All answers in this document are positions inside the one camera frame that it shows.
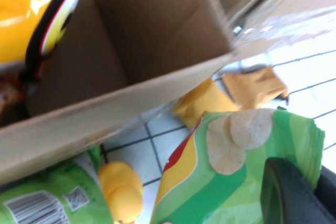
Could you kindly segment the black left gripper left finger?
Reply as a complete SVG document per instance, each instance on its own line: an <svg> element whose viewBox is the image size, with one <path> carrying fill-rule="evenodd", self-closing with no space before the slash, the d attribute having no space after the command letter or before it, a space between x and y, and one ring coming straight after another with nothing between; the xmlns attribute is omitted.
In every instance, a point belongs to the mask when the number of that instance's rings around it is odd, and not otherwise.
<svg viewBox="0 0 336 224"><path fill-rule="evenodd" d="M264 223L317 223L315 189L284 158L268 158L261 188Z"/></svg>

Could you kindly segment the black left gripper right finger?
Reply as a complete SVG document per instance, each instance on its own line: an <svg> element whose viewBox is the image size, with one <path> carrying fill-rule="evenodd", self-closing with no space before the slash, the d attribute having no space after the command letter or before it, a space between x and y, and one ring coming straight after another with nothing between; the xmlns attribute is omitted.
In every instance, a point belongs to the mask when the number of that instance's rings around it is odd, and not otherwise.
<svg viewBox="0 0 336 224"><path fill-rule="evenodd" d="M335 223L335 173L322 166L316 197L317 223Z"/></svg>

